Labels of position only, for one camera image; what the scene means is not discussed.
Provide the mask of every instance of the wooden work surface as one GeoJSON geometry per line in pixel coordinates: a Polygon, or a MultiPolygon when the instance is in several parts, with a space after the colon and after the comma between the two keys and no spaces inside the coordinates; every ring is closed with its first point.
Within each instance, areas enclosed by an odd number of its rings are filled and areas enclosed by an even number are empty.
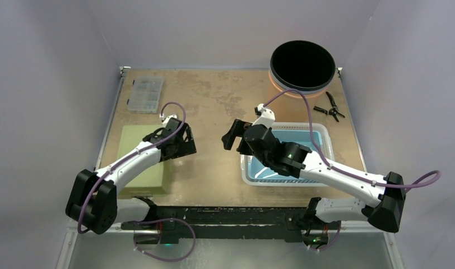
{"type": "MultiPolygon", "coordinates": [[[[312,197],[344,198],[348,194],[331,187],[255,187],[241,178],[240,156],[222,147],[221,136],[234,119],[253,122],[253,108],[266,99],[269,84],[265,70],[130,70],[127,73],[110,128],[101,167],[117,157],[122,128],[125,125],[160,124],[158,114],[136,114],[127,110],[132,81],[143,75],[163,76],[160,106],[168,101],[183,104],[191,126],[197,153],[173,160],[170,194],[156,197],[158,205],[187,206],[306,206],[312,197]]],[[[313,112],[313,121],[325,125],[332,140],[335,160],[363,170],[358,145],[351,126],[350,113],[340,79],[335,76],[328,91],[339,111],[346,116],[336,122],[332,116],[313,112]]],[[[326,95],[317,106],[331,108],[326,95]]],[[[168,106],[165,115],[180,110],[168,106]]]]}

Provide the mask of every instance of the white wall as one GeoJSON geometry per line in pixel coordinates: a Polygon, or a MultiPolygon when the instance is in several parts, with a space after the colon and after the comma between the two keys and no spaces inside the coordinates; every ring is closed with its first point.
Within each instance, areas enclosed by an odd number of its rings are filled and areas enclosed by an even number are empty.
{"type": "Polygon", "coordinates": [[[343,66],[379,0],[88,0],[120,65],[267,68],[304,39],[343,66]]]}
{"type": "Polygon", "coordinates": [[[381,0],[342,80],[370,171],[443,171],[407,195],[406,267],[455,268],[455,1],[381,0]]]}
{"type": "Polygon", "coordinates": [[[117,75],[84,1],[0,0],[0,268],[55,267],[117,75]]]}

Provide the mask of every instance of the metal bracket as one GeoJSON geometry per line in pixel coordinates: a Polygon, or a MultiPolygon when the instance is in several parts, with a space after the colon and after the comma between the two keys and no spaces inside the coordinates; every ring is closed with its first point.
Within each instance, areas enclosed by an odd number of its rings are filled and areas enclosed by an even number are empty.
{"type": "Polygon", "coordinates": [[[131,69],[132,67],[130,66],[119,66],[119,69],[120,69],[120,77],[124,77],[128,70],[131,69]]]}
{"type": "Polygon", "coordinates": [[[343,67],[339,67],[336,69],[336,73],[338,74],[338,77],[341,79],[341,71],[343,70],[343,67]]]}

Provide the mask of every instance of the black mounting bar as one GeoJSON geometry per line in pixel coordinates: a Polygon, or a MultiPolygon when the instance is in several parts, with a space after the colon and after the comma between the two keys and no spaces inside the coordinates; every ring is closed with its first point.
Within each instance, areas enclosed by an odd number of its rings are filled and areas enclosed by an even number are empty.
{"type": "MultiPolygon", "coordinates": [[[[193,228],[196,238],[208,239],[283,239],[303,242],[311,230],[322,230],[325,222],[311,215],[307,207],[201,207],[157,206],[150,199],[145,221],[176,218],[193,228]]],[[[337,229],[338,222],[328,224],[337,229]]],[[[156,225],[125,222],[122,230],[155,230],[156,225]]],[[[178,222],[164,222],[161,244],[177,244],[180,238],[192,238],[190,230],[178,222]]]]}

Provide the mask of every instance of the metal frame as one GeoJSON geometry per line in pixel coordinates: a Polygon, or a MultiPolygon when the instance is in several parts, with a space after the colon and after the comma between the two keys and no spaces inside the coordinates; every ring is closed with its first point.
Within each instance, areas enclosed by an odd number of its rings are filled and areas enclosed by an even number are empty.
{"type": "MultiPolygon", "coordinates": [[[[101,149],[99,151],[99,156],[97,157],[96,169],[98,169],[99,166],[100,166],[100,162],[101,162],[102,154],[103,154],[103,151],[104,151],[104,147],[105,147],[105,144],[106,144],[106,141],[107,141],[107,137],[108,137],[108,134],[109,134],[110,127],[112,125],[112,120],[114,118],[115,109],[116,109],[117,103],[119,101],[120,92],[122,91],[122,86],[123,86],[123,83],[125,81],[125,76],[126,76],[126,74],[127,74],[129,69],[130,69],[130,67],[121,67],[120,68],[120,82],[119,82],[119,86],[118,86],[118,89],[117,89],[116,98],[114,100],[114,105],[112,107],[112,112],[111,112],[111,115],[110,115],[110,118],[109,118],[109,122],[108,122],[108,125],[107,125],[107,129],[105,131],[105,135],[104,135],[104,138],[103,138],[103,141],[102,141],[101,149]]],[[[339,78],[341,80],[340,74],[341,74],[341,67],[338,68],[338,76],[339,76],[339,78]]],[[[346,96],[345,96],[345,103],[346,103],[346,106],[347,106],[347,108],[349,110],[348,103],[346,101],[346,96]]],[[[361,147],[360,147],[360,144],[359,144],[359,141],[358,141],[358,136],[356,135],[356,129],[355,129],[355,126],[353,125],[353,121],[352,121],[351,117],[350,117],[350,120],[351,120],[351,126],[353,128],[353,132],[354,132],[354,135],[355,135],[355,139],[356,139],[356,144],[358,146],[361,162],[363,164],[364,171],[367,171],[366,170],[366,165],[364,163],[363,152],[361,150],[361,147]]],[[[131,231],[131,230],[122,230],[120,228],[120,224],[114,224],[114,225],[112,225],[111,228],[109,228],[109,230],[106,231],[106,233],[133,233],[133,231],[131,231]]],[[[137,231],[137,233],[155,234],[156,231],[145,230],[145,231],[137,231]]],[[[341,227],[341,233],[383,233],[384,234],[384,240],[385,240],[386,245],[387,245],[388,254],[389,254],[389,257],[390,257],[390,260],[391,260],[393,268],[394,269],[404,269],[404,263],[402,261],[399,249],[397,248],[396,237],[395,237],[394,234],[385,233],[383,231],[380,231],[380,230],[372,227],[371,225],[369,225],[367,222],[362,222],[362,221],[343,222],[342,223],[342,227],[341,227]]],[[[58,260],[58,263],[57,263],[57,266],[56,266],[57,269],[67,269],[69,267],[69,263],[71,261],[71,256],[72,256],[74,247],[76,245],[77,236],[78,236],[78,234],[77,234],[77,223],[75,221],[71,220],[69,222],[69,225],[68,225],[68,231],[67,231],[66,237],[64,239],[64,243],[63,243],[63,248],[61,250],[61,254],[59,255],[59,260],[58,260]]]]}

